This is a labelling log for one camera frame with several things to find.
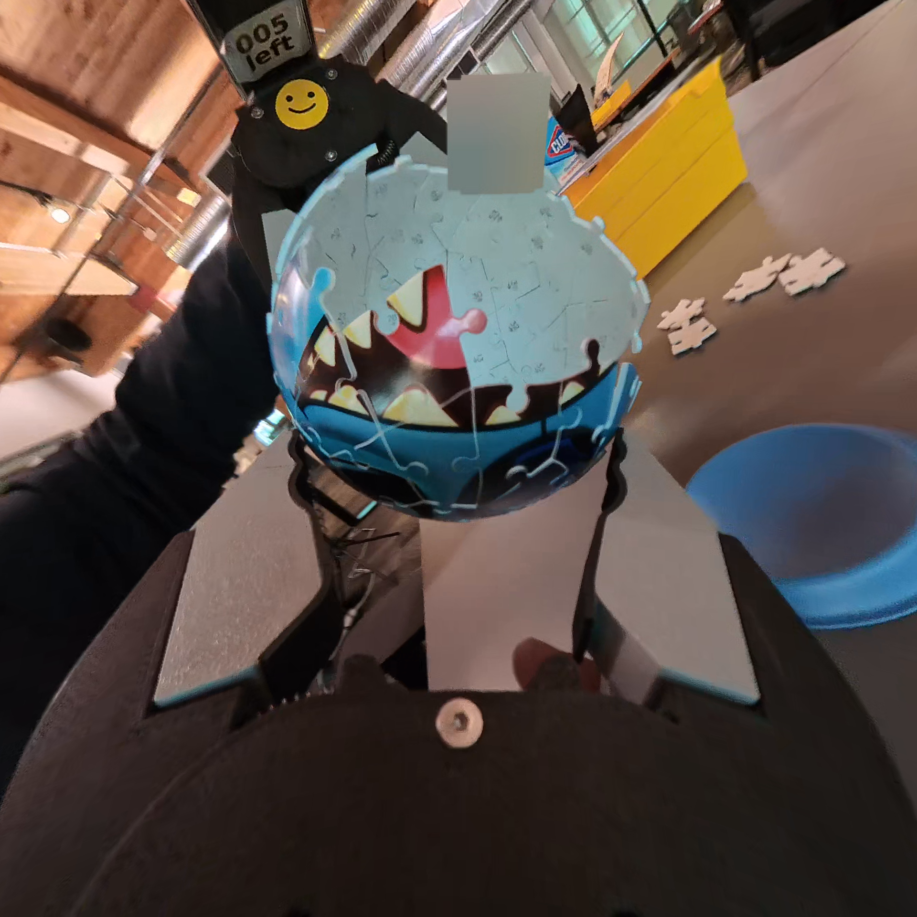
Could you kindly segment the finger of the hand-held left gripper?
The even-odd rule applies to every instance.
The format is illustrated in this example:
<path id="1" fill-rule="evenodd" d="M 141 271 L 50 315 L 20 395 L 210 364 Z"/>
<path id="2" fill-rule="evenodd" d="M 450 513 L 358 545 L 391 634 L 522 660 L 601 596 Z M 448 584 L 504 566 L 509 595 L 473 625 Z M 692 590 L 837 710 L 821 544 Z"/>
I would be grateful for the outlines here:
<path id="1" fill-rule="evenodd" d="M 447 174 L 448 156 L 428 139 L 411 139 L 397 156 L 399 174 Z"/>
<path id="2" fill-rule="evenodd" d="M 267 288 L 281 281 L 294 257 L 292 231 L 297 225 L 297 213 L 282 209 L 264 213 L 261 224 L 268 263 Z"/>

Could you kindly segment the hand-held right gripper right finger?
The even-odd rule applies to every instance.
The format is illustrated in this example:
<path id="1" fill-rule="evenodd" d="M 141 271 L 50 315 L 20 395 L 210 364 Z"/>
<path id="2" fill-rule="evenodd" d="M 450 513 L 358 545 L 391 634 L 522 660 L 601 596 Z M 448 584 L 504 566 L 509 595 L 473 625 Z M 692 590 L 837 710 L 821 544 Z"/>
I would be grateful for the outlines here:
<path id="1" fill-rule="evenodd" d="M 649 706 L 668 684 L 753 706 L 760 691 L 714 524 L 639 440 L 610 448 L 572 625 L 576 659 Z"/>

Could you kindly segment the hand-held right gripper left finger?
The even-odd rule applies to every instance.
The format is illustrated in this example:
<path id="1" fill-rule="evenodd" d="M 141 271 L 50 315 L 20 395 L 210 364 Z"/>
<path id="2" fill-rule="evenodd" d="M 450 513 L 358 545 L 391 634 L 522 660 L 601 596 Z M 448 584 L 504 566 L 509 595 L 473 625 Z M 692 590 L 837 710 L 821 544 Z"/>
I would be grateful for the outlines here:
<path id="1" fill-rule="evenodd" d="M 291 492 L 299 470 L 293 435 L 282 433 L 193 527 L 155 709 L 262 681 L 265 653 L 326 597 L 327 546 Z"/>

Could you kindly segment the blue puzzle ball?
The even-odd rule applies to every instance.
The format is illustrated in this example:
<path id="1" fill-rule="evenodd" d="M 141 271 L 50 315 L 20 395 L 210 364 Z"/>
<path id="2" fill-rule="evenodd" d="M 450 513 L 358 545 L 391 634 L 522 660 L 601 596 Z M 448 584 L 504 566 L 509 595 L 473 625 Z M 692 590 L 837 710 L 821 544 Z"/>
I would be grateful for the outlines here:
<path id="1" fill-rule="evenodd" d="M 422 519 L 525 509 L 606 457 L 649 295 L 550 173 L 464 194 L 368 148 L 313 192 L 272 270 L 274 376 L 307 452 Z"/>

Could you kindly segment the blue plastic ball stand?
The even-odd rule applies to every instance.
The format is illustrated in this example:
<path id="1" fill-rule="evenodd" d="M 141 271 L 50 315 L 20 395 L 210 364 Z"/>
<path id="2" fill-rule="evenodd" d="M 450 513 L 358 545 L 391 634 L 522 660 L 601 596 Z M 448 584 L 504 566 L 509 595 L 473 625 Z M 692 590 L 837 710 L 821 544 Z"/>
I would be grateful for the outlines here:
<path id="1" fill-rule="evenodd" d="M 916 440 L 839 424 L 776 428 L 708 460 L 686 493 L 813 631 L 916 609 Z"/>

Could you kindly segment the person's left forearm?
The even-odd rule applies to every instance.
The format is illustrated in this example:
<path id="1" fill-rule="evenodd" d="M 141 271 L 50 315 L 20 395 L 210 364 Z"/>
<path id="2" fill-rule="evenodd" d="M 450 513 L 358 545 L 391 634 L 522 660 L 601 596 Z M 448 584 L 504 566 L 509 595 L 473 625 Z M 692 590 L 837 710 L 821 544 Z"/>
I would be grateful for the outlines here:
<path id="1" fill-rule="evenodd" d="M 114 407 L 1 500 L 1 788 L 111 615 L 235 472 L 278 398 L 269 293 L 234 235 L 143 345 Z"/>

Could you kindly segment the person's right hand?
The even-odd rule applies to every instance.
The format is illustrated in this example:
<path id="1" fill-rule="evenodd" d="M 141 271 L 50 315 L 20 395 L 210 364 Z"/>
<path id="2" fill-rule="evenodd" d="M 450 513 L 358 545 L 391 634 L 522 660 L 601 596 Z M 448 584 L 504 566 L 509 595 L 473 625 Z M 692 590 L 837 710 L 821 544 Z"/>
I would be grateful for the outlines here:
<path id="1" fill-rule="evenodd" d="M 580 691 L 598 694 L 602 675 L 595 663 L 577 660 L 539 639 L 528 637 L 512 651 L 512 672 L 525 692 Z"/>

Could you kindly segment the white wipes canister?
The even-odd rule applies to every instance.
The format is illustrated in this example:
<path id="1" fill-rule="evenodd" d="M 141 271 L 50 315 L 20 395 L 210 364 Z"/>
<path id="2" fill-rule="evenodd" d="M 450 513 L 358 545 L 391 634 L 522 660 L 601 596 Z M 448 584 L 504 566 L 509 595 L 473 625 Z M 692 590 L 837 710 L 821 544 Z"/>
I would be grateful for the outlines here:
<path id="1" fill-rule="evenodd" d="M 547 121 L 544 150 L 545 188 L 560 195 L 581 172 L 583 157 L 554 116 Z"/>

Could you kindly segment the yellow plastic bin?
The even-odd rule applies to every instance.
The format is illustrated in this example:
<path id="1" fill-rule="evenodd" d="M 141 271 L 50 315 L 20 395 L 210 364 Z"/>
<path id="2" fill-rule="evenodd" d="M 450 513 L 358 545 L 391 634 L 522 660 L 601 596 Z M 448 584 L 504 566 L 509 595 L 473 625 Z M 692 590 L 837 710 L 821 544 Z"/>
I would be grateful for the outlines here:
<path id="1" fill-rule="evenodd" d="M 670 91 L 564 192 L 645 279 L 746 181 L 720 57 Z"/>

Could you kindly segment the silver ventilation duct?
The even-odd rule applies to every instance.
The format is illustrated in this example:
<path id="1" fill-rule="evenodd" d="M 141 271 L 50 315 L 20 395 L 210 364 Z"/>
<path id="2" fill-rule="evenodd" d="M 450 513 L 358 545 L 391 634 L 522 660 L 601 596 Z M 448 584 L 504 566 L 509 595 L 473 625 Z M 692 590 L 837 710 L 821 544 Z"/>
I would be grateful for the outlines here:
<path id="1" fill-rule="evenodd" d="M 319 37 L 321 58 L 367 66 L 377 81 L 434 109 L 447 82 L 471 74 L 532 6 L 529 1 L 344 2 Z"/>

